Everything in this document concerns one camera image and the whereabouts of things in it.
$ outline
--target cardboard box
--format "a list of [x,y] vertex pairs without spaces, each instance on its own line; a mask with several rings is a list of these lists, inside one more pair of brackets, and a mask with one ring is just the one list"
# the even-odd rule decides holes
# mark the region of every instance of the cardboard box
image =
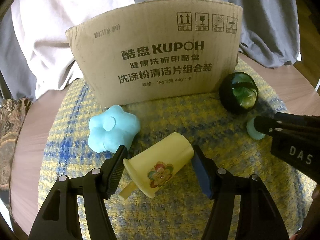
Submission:
[[242,8],[215,0],[155,0],[66,31],[102,106],[217,90],[234,71]]

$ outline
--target blue star-shaped toy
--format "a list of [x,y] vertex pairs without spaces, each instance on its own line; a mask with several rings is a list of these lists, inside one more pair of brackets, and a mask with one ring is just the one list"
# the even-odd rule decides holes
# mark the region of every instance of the blue star-shaped toy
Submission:
[[92,117],[89,129],[88,145],[93,151],[115,153],[120,145],[130,149],[134,136],[140,131],[140,121],[134,114],[114,105]]

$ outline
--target wooden table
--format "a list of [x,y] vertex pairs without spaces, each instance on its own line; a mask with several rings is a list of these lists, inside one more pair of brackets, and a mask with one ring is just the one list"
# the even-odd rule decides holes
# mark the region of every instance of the wooden table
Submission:
[[244,54],[239,53],[239,58],[269,83],[291,114],[320,116],[320,96],[293,65],[270,69],[264,68]]
[[[320,96],[294,66],[267,69],[243,54],[239,57],[275,89],[292,114],[320,115]],[[11,176],[12,213],[27,234],[38,212],[44,147],[66,91],[51,90],[31,106],[17,142]]]

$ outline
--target white cloth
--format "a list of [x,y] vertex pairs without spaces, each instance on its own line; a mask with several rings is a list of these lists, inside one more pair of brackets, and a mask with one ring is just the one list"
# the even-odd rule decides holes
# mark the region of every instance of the white cloth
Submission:
[[300,52],[298,54],[297,61],[302,61],[302,57],[301,57],[301,53]]
[[36,98],[62,90],[83,74],[69,48],[65,31],[134,0],[15,0],[12,21],[21,50],[37,78]]

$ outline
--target patterned fabric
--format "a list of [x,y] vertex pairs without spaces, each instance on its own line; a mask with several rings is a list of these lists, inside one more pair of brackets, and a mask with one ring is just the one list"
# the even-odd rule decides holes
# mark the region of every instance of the patterned fabric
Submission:
[[17,139],[32,102],[6,99],[0,108],[0,198],[11,213],[10,177]]
[[[270,154],[271,138],[251,139],[246,121],[257,114],[272,116],[286,112],[275,91],[246,63],[239,59],[236,71],[246,72],[259,88],[259,103],[247,115],[235,116],[220,104],[218,93],[165,98],[124,106],[141,121],[130,153],[136,155],[172,132],[179,132],[198,144],[218,167],[237,176],[256,173],[264,181],[285,221],[290,235],[302,225],[311,204],[315,182]],[[39,180],[39,206],[58,175],[84,176],[100,167],[110,153],[97,154],[88,145],[89,119],[104,111],[84,80],[73,82],[49,133]],[[117,190],[130,178],[125,171]],[[118,239],[200,239],[213,201],[202,194],[191,163],[164,184],[154,199],[136,190],[126,201],[117,195],[105,201]],[[78,198],[80,224],[84,239],[90,239],[85,221],[83,198]],[[233,224],[234,239],[240,198],[236,198]]]

